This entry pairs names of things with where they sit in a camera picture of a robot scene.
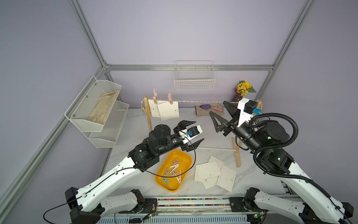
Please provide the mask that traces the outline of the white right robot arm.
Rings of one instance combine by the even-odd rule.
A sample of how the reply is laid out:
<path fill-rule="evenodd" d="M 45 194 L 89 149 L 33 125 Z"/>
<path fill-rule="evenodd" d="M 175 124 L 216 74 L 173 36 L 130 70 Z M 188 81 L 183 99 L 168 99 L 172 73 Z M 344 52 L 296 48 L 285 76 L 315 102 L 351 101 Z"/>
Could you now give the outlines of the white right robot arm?
<path fill-rule="evenodd" d="M 264 174 L 278 178 L 300 197 L 300 201 L 275 197 L 257 188 L 249 188 L 241 202 L 230 199 L 233 211 L 272 211 L 300 224 L 348 224 L 354 214 L 349 203 L 334 199 L 300 168 L 285 151 L 298 137 L 297 123 L 281 113 L 256 114 L 256 102 L 224 101 L 231 120 L 210 112 L 216 132 L 233 133 Z"/>

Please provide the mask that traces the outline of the white clothespin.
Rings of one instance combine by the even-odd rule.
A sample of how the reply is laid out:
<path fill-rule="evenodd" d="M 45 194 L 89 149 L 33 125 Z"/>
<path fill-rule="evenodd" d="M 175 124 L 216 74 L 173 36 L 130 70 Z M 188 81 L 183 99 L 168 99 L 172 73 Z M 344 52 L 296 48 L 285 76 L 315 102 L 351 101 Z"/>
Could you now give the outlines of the white clothespin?
<path fill-rule="evenodd" d="M 179 164 L 170 166 L 171 173 L 175 172 L 178 167 L 179 167 Z"/>
<path fill-rule="evenodd" d="M 175 177 L 176 177 L 178 183 L 181 183 L 181 170 L 178 173 L 176 173 Z"/>

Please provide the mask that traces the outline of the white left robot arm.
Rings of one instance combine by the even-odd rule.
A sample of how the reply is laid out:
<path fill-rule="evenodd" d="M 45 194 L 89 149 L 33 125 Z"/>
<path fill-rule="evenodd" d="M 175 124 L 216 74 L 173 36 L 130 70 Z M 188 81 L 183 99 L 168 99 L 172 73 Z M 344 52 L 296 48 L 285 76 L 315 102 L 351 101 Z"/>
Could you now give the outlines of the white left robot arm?
<path fill-rule="evenodd" d="M 133 189 L 116 197 L 110 194 L 157 164 L 161 155 L 177 148 L 187 152 L 195 150 L 202 141 L 192 143 L 191 140 L 202 133 L 201 126 L 196 126 L 193 121 L 183 120 L 173 130 L 164 124 L 157 125 L 147 138 L 102 177 L 82 188 L 71 187 L 65 191 L 71 223 L 96 224 L 108 215 L 141 212 L 146 200 L 140 190 Z"/>

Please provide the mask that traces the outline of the teal clothespin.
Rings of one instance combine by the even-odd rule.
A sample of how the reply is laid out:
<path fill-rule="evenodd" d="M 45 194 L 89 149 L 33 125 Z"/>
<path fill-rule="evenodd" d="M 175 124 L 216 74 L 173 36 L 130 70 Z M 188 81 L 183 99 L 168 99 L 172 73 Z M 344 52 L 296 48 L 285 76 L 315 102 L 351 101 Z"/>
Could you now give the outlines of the teal clothespin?
<path fill-rule="evenodd" d="M 165 186 L 166 186 L 168 189 L 170 189 L 168 183 L 170 183 L 171 181 L 170 181 L 169 179 L 167 179 L 167 178 L 164 178 L 164 177 L 162 177 L 162 181 L 163 181 L 163 183 L 165 184 Z"/>

